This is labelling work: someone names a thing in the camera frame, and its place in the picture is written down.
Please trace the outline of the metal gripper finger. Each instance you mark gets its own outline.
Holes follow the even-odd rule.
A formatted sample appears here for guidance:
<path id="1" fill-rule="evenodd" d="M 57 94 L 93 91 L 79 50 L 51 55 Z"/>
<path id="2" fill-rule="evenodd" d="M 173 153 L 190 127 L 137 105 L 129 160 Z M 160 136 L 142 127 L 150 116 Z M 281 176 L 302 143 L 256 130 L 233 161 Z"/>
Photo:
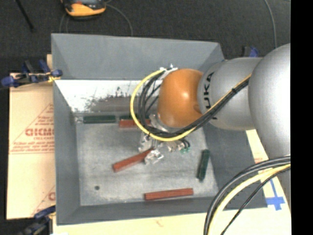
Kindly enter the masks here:
<path id="1" fill-rule="evenodd" d="M 138 151 L 143 153 L 153 147 L 153 139 L 145 133 L 142 133 L 139 140 Z"/>
<path id="2" fill-rule="evenodd" d="M 152 150 L 148 153 L 148 155 L 144 158 L 144 163 L 146 165 L 153 165 L 155 163 L 158 163 L 164 158 L 164 155 L 157 149 Z"/>

